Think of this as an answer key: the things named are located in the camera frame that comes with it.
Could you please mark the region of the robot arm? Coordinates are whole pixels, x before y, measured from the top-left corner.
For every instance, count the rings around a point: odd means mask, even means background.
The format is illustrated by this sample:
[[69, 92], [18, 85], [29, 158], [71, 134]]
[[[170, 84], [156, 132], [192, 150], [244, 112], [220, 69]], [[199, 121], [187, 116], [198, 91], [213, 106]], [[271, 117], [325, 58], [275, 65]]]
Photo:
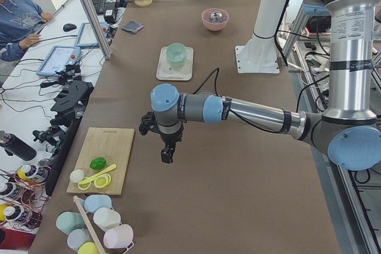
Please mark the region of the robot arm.
[[226, 96], [180, 93], [170, 84], [151, 92], [152, 111], [139, 131], [161, 136], [161, 159], [171, 163], [183, 123], [243, 121], [275, 134], [289, 134], [351, 171], [366, 170], [380, 161], [380, 131], [370, 110], [373, 69], [374, 8], [380, 0], [306, 0], [322, 4], [331, 15], [329, 105], [322, 114], [246, 102]]

